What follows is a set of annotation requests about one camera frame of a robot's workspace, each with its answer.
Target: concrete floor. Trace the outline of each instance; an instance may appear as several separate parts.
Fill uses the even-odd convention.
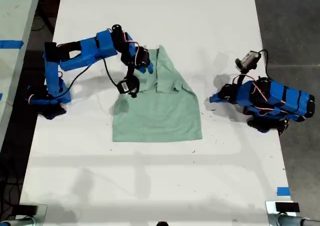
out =
[[[320,0],[255,0],[269,75],[320,97]],[[320,219],[320,114],[291,122],[280,137],[292,199]]]

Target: green t-shirt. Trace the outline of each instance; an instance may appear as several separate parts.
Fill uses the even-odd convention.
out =
[[[175,142],[202,139],[198,99],[165,49],[149,50],[153,74],[135,71],[136,98],[120,95],[114,106],[114,142]]]

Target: white table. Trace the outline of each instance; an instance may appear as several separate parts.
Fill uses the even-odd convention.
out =
[[[265,201],[290,199],[276,195],[288,185],[278,134],[248,127],[233,105],[205,102],[237,74],[237,57],[261,49],[254,0],[61,0],[53,40],[113,24],[165,47],[198,96],[203,140],[113,143],[118,91],[98,62],[72,87],[66,115],[38,118],[21,202],[47,204],[52,224],[268,225]],[[122,79],[119,57],[107,63]],[[64,73],[67,84],[81,70]],[[263,74],[261,60],[250,75]]]
[[[0,0],[0,40],[23,41],[19,49],[0,49],[0,151],[9,123],[38,0]]]

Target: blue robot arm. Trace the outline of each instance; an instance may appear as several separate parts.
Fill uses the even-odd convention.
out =
[[[60,107],[60,103],[69,103],[72,100],[70,94],[72,84],[69,88],[66,87],[62,77],[59,77],[59,66],[64,71],[86,67],[78,75],[80,76],[95,62],[104,60],[105,63],[105,58],[117,55],[118,52],[121,53],[121,61],[127,66],[128,71],[126,77],[117,84],[110,79],[121,94],[128,93],[136,97],[140,83],[134,76],[134,70],[137,69],[142,73],[148,70],[149,73],[153,73],[148,50],[139,45],[136,47],[136,44],[138,43],[134,42],[128,33],[122,31],[120,25],[114,25],[112,30],[99,32],[95,37],[78,42],[61,45],[45,43],[43,57],[46,86],[37,89],[29,87],[27,99],[29,104],[38,105],[49,111],[44,113],[42,109],[39,110],[39,113],[48,119],[64,114],[66,111]],[[80,54],[70,58],[72,51],[80,51]]]
[[[210,102],[228,102],[243,107],[245,115],[252,118],[249,126],[260,132],[268,132],[276,128],[281,134],[288,126],[289,120],[301,122],[310,118],[315,112],[315,97],[306,92],[286,87],[269,77],[250,80],[243,84],[243,79],[251,69],[257,67],[261,55],[249,52],[236,64],[241,74],[237,83],[225,84],[221,90],[213,94]]]

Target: painter's tape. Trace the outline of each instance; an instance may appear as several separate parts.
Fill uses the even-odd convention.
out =
[[[0,49],[21,49],[24,45],[23,41],[1,41],[0,40]]]
[[[277,196],[290,196],[290,189],[288,187],[278,187],[276,194]]]

